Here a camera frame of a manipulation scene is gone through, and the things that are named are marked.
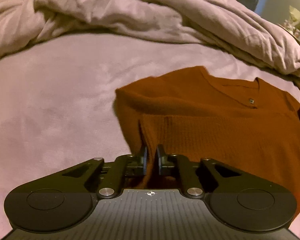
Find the rust brown knit cardigan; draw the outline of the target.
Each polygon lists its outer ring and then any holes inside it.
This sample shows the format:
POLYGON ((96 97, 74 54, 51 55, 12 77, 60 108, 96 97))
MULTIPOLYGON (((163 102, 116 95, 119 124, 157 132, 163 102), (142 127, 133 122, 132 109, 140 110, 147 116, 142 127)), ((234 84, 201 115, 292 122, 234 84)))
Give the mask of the rust brown knit cardigan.
POLYGON ((300 212, 300 103, 288 92, 196 66, 121 87, 115 105, 131 152, 146 148, 149 167, 158 145, 216 159, 289 189, 300 212))

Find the lilac fleece bed sheet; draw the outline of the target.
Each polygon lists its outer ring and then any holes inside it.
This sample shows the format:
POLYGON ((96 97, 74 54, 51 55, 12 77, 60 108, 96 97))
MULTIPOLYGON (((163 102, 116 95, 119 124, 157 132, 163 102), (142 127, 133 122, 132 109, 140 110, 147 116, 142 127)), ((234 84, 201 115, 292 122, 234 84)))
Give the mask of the lilac fleece bed sheet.
POLYGON ((0 59, 0 239, 11 230, 4 200, 12 189, 94 157, 129 153, 113 107, 117 88, 193 66, 227 79, 260 77, 300 102, 290 78, 200 44, 94 31, 0 59))

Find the cream side table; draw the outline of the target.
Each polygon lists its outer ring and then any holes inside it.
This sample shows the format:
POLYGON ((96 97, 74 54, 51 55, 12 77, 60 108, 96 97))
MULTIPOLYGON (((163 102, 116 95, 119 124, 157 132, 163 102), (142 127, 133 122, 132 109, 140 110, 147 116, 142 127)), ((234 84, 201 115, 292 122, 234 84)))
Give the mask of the cream side table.
POLYGON ((296 42, 300 45, 300 40, 294 35, 292 31, 288 30, 286 27, 282 26, 281 24, 277 24, 277 25, 283 30, 285 30, 287 33, 289 33, 289 35, 292 36, 294 40, 296 40, 296 42))

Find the flower bouquet on table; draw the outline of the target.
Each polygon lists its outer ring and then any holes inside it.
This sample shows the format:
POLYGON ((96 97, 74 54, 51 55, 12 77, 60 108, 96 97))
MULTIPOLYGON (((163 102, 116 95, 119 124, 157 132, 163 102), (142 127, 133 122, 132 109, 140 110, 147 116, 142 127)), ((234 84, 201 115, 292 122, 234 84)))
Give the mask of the flower bouquet on table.
POLYGON ((292 31, 296 37, 300 36, 300 10, 289 6, 289 18, 284 20, 283 26, 292 31))

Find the lilac crumpled duvet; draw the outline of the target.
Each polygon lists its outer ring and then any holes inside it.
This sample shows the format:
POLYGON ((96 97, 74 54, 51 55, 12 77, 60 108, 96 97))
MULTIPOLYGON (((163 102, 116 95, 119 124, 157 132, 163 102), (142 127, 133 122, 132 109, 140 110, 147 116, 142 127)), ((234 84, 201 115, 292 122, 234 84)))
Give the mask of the lilac crumpled duvet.
POLYGON ((0 58, 94 28, 154 42, 217 46, 294 76, 300 89, 300 46, 236 0, 0 0, 0 58))

